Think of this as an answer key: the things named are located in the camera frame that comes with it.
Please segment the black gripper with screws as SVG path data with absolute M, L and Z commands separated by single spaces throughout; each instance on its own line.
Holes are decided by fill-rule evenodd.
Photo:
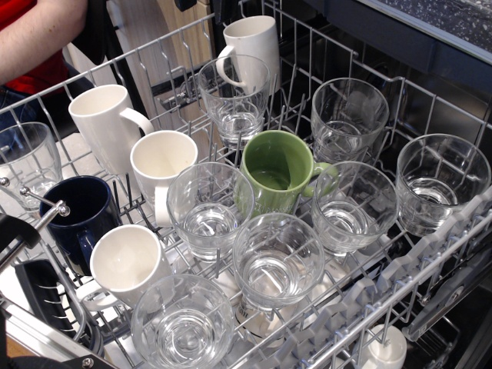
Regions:
M 71 212 L 65 201 L 49 201 L 26 186 L 20 189 L 20 194 L 33 197 L 51 208 L 35 225 L 1 214 L 1 269 L 6 269 L 24 248 L 36 246 L 41 240 L 40 231 L 57 215 L 67 217 Z M 58 275 L 50 261 L 25 261 L 14 266 L 14 269 L 33 314 L 64 334 L 75 334 L 76 330 L 62 307 Z

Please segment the person forearm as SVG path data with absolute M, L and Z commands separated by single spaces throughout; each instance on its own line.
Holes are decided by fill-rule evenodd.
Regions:
M 40 65 L 85 27 L 86 1 L 38 1 L 1 30 L 1 83 Z

